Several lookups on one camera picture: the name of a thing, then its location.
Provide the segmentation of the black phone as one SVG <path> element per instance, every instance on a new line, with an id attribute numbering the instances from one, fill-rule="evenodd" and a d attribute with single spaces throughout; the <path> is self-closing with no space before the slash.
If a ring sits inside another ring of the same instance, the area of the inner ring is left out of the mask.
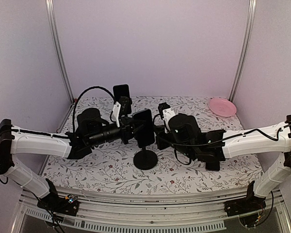
<path id="1" fill-rule="evenodd" d="M 205 169 L 208 171 L 219 171 L 220 170 L 220 162 L 205 162 Z"/>
<path id="2" fill-rule="evenodd" d="M 121 97 L 130 98 L 129 85 L 120 84 L 113 86 L 113 95 L 116 101 L 119 101 Z"/>
<path id="3" fill-rule="evenodd" d="M 137 140 L 139 148 L 149 146 L 155 142 L 153 130 L 152 112 L 150 109 L 144 109 L 132 115 L 133 119 L 145 120 L 144 127 L 137 133 L 134 138 Z"/>

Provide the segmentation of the black phone stand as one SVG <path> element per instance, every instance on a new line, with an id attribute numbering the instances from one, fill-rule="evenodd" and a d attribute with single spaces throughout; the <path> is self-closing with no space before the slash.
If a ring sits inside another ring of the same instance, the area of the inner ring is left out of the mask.
<path id="1" fill-rule="evenodd" d="M 137 169 L 150 170 L 154 168 L 158 163 L 158 157 L 155 152 L 147 150 L 143 147 L 137 152 L 133 158 L 133 164 Z"/>
<path id="2" fill-rule="evenodd" d="M 121 97 L 119 101 L 114 102 L 113 108 L 118 110 L 120 116 L 123 116 L 131 114 L 131 105 L 131 98 Z"/>

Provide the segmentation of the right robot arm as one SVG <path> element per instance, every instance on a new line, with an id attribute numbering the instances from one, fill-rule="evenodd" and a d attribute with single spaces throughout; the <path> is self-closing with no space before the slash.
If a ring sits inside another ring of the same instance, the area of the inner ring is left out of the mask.
<path id="1" fill-rule="evenodd" d="M 154 125 L 158 149 L 172 147 L 189 161 L 206 163 L 218 171 L 220 162 L 241 155 L 279 152 L 268 170 L 252 184 L 241 207 L 251 212 L 267 195 L 291 175 L 291 115 L 278 124 L 251 130 L 214 130 L 201 132 L 196 119 L 186 114 L 171 117 L 164 125 Z"/>

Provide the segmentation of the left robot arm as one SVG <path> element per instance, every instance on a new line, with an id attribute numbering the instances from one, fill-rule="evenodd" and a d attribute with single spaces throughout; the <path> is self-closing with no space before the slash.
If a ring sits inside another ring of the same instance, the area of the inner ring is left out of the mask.
<path id="1" fill-rule="evenodd" d="M 106 142 L 121 139 L 127 144 L 148 120 L 119 116 L 114 123 L 109 123 L 101 118 L 97 108 L 89 108 L 77 116 L 77 123 L 75 132 L 56 134 L 22 129 L 4 119 L 0 123 L 0 175 L 43 198 L 46 206 L 57 211 L 63 204 L 51 191 L 52 183 L 33 173 L 13 155 L 29 153 L 78 160 L 90 154 L 93 147 Z"/>

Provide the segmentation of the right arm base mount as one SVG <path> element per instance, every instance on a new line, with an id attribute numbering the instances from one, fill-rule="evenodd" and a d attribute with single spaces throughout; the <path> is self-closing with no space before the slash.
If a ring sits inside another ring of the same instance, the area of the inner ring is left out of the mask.
<path id="1" fill-rule="evenodd" d="M 229 200 L 224 202 L 224 211 L 227 216 L 241 215 L 252 211 L 257 211 L 266 207 L 265 197 L 260 198 L 255 196 L 254 181 L 252 181 L 244 198 Z"/>

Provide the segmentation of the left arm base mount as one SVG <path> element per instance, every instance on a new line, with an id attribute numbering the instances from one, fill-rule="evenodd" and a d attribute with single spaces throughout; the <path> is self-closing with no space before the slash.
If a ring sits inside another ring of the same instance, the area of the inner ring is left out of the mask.
<path id="1" fill-rule="evenodd" d="M 53 184 L 49 185 L 50 193 L 44 198 L 38 198 L 37 207 L 45 209 L 49 212 L 55 212 L 59 214 L 76 216 L 80 202 L 78 201 L 78 196 L 67 195 L 65 197 L 60 197 Z"/>

